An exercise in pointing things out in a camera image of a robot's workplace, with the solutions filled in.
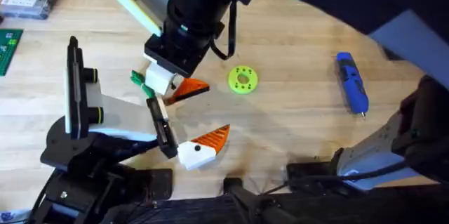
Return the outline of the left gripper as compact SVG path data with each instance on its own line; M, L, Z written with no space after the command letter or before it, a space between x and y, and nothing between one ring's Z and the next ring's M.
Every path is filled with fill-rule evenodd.
M227 142L229 124L177 146L162 97L145 85L144 74L133 70L130 79L147 95L145 106L103 94L98 82L86 85L87 104L102 108L102 122L90 126L90 132L155 144L167 158L177 156L188 171L215 160Z

